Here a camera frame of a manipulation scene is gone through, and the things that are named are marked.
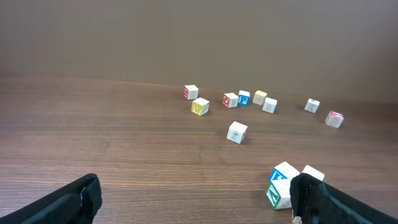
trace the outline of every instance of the wall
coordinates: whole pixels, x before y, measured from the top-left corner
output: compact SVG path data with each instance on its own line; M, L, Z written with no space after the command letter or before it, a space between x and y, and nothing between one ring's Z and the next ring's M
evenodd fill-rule
M2 0L0 71L398 102L398 1Z

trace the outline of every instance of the white cube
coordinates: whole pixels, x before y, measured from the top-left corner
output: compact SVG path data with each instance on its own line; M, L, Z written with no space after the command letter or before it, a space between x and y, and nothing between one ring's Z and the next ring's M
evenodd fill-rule
M305 105L305 110L311 113L315 113L318 109L319 101L313 100L311 98L308 99L307 105Z
M292 167L287 162L283 162L272 170L269 180L292 180L295 176L300 175L300 172Z
M247 106L250 101L250 92L239 90L239 104Z
M238 105L238 96L235 93L225 93L223 98L223 104L227 108L237 107Z
M274 209L290 208L290 180L272 180L266 195Z
M278 102L277 100L267 97L264 102L264 106L262 106L262 110L268 113L274 113L277 102Z
M323 181L323 179L325 178L325 175L322 174L321 172L317 171L316 169L306 165L304 167L303 173L305 174L310 174L311 176L315 177L316 179Z
M197 98L192 101L191 111L197 115L204 115L207 111L209 111L210 102L203 98Z
M226 138L240 144L244 139L247 128L246 125L234 121L229 127Z
M184 88L184 97L187 100L197 99L199 95L199 89L195 85L186 85Z
M336 113L334 111L330 111L328 116L326 117L326 124L331 127L338 128L338 127L340 127L343 120L344 120L344 117L342 114Z
M253 103L258 104L258 105L263 105L266 98L267 98L267 93L264 93L263 91L258 90L254 94Z

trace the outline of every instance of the blue block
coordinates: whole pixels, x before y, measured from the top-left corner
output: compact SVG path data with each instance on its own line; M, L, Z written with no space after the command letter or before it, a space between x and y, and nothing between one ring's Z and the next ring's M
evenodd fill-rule
M240 105L247 106L249 104L249 101L250 101L250 97L239 95L239 104Z
M284 179L287 179L287 177L275 168L272 170L272 173L269 176L269 180L284 180Z

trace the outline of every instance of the wood grain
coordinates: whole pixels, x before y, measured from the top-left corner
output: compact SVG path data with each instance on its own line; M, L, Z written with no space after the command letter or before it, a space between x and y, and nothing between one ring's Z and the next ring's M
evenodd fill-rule
M197 116L182 86L3 75L0 216L94 172L95 223L289 223L264 195L287 161L398 218L397 105L317 99L311 114L307 97L269 93L267 114L226 109L227 91L200 88L210 110ZM344 114L340 129L325 125L329 110ZM249 126L241 145L226 139L233 121Z

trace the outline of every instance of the alphabet block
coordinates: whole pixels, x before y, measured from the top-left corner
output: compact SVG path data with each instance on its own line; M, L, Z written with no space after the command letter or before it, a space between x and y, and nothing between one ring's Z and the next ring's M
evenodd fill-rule
M223 104L227 108L237 107L238 96L235 93L225 93L223 98Z
M274 209L290 208L290 180L271 180L266 195Z
M272 170L269 180L292 180L295 176L299 175L300 172L292 167L287 162L283 162Z
M331 127L338 128L338 127L340 127L343 120L344 120L344 117L342 114L336 113L334 111L330 111L328 116L326 117L326 124Z
M305 110L311 113L315 113L318 109L319 101L313 100L311 98L308 99L307 105L305 105Z
M234 121L229 127L226 138L240 144L246 134L247 126Z
M323 178L325 178L325 175L322 174L321 172L317 171L316 169L306 165L304 167L303 173L310 174L311 176L315 177L316 179L323 181Z
M267 97L264 102L264 106L262 106L262 110L268 113L274 113L277 102L277 100Z
M192 101L191 111L197 115L204 115L209 110L210 102L203 98L197 98Z
M253 103L258 104L258 105L263 105L266 98L267 98L267 93L264 93L263 91L258 90L254 94Z
M239 104L247 106L250 101L250 92L239 90Z
M199 95L199 89L195 85L186 85L184 88L184 97L187 100L197 99Z

